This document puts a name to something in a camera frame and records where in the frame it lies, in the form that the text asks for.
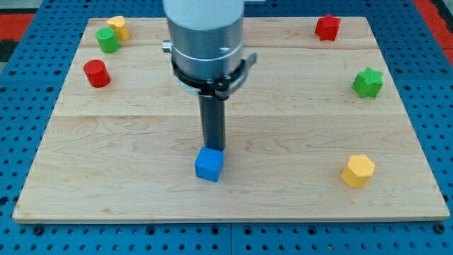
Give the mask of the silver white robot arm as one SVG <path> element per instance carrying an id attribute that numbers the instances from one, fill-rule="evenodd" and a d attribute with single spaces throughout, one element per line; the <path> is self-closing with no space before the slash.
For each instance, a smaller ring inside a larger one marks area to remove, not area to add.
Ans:
<path id="1" fill-rule="evenodd" d="M 173 73 L 190 94 L 224 101 L 247 79 L 258 55 L 243 57 L 244 1 L 164 0 Z"/>

